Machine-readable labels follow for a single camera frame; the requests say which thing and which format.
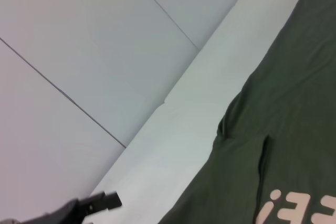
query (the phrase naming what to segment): black plastic object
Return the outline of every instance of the black plastic object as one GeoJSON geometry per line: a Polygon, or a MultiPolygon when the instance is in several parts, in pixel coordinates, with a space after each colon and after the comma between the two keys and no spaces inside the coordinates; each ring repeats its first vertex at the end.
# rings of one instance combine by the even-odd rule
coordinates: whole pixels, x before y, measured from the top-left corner
{"type": "Polygon", "coordinates": [[[102,192],[84,200],[71,200],[51,214],[22,222],[22,224],[81,224],[88,215],[121,206],[117,193],[105,195],[102,192]]]}

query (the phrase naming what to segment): tile grout line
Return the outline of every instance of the tile grout line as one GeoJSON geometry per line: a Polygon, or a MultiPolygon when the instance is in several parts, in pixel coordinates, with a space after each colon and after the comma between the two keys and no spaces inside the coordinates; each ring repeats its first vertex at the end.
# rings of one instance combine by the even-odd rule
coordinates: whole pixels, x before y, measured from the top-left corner
{"type": "Polygon", "coordinates": [[[104,126],[102,126],[96,119],[90,116],[81,106],[79,106],[73,99],[71,99],[67,94],[65,94],[60,88],[58,88],[55,84],[53,84],[47,77],[45,77],[40,71],[38,71],[32,64],[30,64],[24,57],[22,57],[13,47],[11,47],[3,38],[0,37],[0,41],[2,41],[7,47],[9,47],[16,55],[18,55],[21,59],[23,59],[31,68],[33,68],[40,76],[42,76],[47,82],[49,82],[55,89],[57,89],[62,95],[64,95],[70,102],[72,102],[77,108],[79,108],[85,115],[87,115],[91,120],[97,123],[106,133],[108,133],[114,140],[116,140],[122,147],[126,148],[126,146],[121,143],[115,136],[113,136],[104,126]]]}
{"type": "Polygon", "coordinates": [[[196,45],[192,42],[192,40],[188,37],[188,35],[181,29],[181,27],[173,20],[173,18],[169,15],[169,13],[158,3],[158,1],[154,0],[159,8],[168,16],[168,18],[178,27],[178,29],[184,34],[184,36],[193,44],[193,46],[200,52],[200,49],[196,47],[196,45]]]}

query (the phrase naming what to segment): green t-shirt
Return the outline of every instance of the green t-shirt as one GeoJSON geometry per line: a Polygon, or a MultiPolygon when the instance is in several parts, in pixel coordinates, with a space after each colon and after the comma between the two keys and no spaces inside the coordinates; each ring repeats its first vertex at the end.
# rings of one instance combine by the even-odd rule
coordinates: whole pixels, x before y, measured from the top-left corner
{"type": "Polygon", "coordinates": [[[336,0],[299,0],[160,224],[336,223],[335,172],[336,0]]]}

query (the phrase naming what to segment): olive green fabric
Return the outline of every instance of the olive green fabric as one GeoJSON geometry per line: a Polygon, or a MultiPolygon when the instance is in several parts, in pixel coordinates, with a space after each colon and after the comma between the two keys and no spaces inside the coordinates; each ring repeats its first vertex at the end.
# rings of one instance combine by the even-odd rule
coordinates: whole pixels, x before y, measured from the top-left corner
{"type": "Polygon", "coordinates": [[[299,0],[160,224],[336,223],[334,197],[336,0],[299,0]]]}

